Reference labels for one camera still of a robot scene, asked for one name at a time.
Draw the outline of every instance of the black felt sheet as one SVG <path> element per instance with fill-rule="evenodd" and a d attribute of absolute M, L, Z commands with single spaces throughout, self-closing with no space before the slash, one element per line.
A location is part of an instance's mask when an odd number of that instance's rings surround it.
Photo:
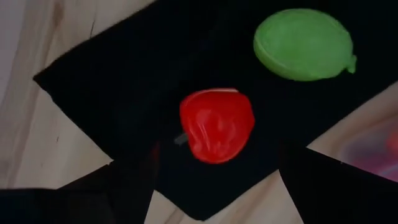
<path fill-rule="evenodd" d="M 398 222 L 396 182 L 291 142 L 279 172 L 305 224 Z"/>
<path fill-rule="evenodd" d="M 135 164 L 113 161 L 61 189 L 1 189 L 0 223 L 144 223 L 159 153 Z"/>
<path fill-rule="evenodd" d="M 357 72 L 317 82 L 274 75 L 256 58 L 256 27 L 283 9 L 325 11 L 351 32 Z M 110 157 L 140 160 L 156 142 L 156 190 L 205 220 L 277 169 L 277 145 L 306 146 L 398 80 L 394 6 L 389 1 L 158 0 L 54 61 L 35 81 Z M 256 124 L 237 158 L 208 165 L 182 133 L 180 101 L 233 87 L 248 96 Z"/>

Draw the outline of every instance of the green object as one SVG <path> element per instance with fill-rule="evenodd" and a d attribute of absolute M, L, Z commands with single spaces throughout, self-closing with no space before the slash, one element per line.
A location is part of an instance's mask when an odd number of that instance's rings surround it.
<path fill-rule="evenodd" d="M 268 17 L 254 36 L 257 58 L 291 80 L 332 78 L 355 72 L 349 32 L 335 18 L 312 9 L 288 9 Z"/>

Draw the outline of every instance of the pink object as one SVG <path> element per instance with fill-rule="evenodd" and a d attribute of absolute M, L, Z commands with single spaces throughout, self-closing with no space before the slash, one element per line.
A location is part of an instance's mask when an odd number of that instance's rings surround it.
<path fill-rule="evenodd" d="M 352 137 L 341 148 L 340 160 L 398 182 L 398 118 Z"/>

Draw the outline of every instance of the red object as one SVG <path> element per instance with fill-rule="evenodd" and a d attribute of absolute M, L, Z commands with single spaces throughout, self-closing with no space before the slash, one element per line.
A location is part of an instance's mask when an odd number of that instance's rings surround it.
<path fill-rule="evenodd" d="M 387 148 L 398 156 L 398 130 L 394 131 L 387 140 Z"/>
<path fill-rule="evenodd" d="M 193 155 L 210 164 L 238 155 L 254 127 L 249 99 L 234 89 L 189 95 L 180 104 L 180 118 Z"/>

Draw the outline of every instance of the wooden surface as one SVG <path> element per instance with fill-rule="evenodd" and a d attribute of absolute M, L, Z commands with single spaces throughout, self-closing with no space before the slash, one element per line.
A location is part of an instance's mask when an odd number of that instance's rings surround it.
<path fill-rule="evenodd" d="M 152 0 L 29 0 L 18 50 L 0 105 L 0 187 L 57 188 L 110 159 L 32 81 L 80 42 Z M 398 83 L 347 116 L 309 147 L 336 157 L 350 136 L 398 115 Z M 146 223 L 200 223 L 154 192 Z M 205 223 L 302 223 L 275 172 Z"/>
<path fill-rule="evenodd" d="M 0 105 L 11 74 L 24 19 L 25 0 L 0 0 Z"/>

